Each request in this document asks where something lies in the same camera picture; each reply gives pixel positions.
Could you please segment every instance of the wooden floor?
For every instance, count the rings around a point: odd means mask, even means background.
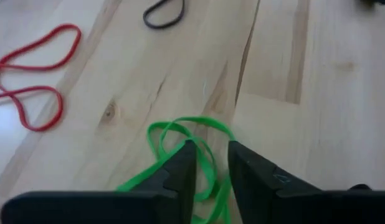
[[[385,6],[187,0],[180,24],[153,31],[142,12],[155,1],[0,1],[0,58],[63,22],[83,31],[65,68],[2,74],[9,89],[55,86],[66,108],[57,127],[31,133],[0,100],[0,205],[30,190],[114,189],[154,162],[150,123],[199,114],[229,124],[242,144],[320,188],[385,189]],[[171,18],[180,2],[152,20]],[[14,63],[55,62],[73,37]],[[22,102],[34,125],[56,109],[51,95]],[[192,128],[226,170],[226,137]]]

